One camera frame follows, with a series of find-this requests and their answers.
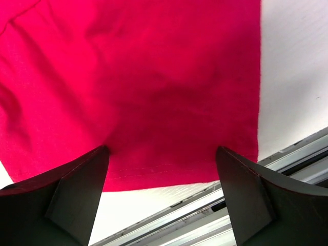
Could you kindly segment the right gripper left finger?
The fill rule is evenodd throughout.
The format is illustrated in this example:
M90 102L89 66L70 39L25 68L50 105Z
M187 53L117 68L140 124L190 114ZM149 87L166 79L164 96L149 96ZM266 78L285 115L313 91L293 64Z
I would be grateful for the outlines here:
M100 146L1 189L1 245L88 245L109 164Z

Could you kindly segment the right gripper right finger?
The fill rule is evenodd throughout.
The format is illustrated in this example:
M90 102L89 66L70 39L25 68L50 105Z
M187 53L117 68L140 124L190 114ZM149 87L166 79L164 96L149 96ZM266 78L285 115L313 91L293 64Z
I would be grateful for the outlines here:
M327 245L327 188L224 147L216 164L237 245Z

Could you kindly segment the crimson red t-shirt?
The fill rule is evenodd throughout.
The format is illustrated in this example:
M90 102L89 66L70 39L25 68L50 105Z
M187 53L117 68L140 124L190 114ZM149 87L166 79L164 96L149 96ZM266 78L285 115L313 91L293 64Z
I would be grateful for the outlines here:
M1 1L1 163L19 182L106 145L105 191L256 161L261 1Z

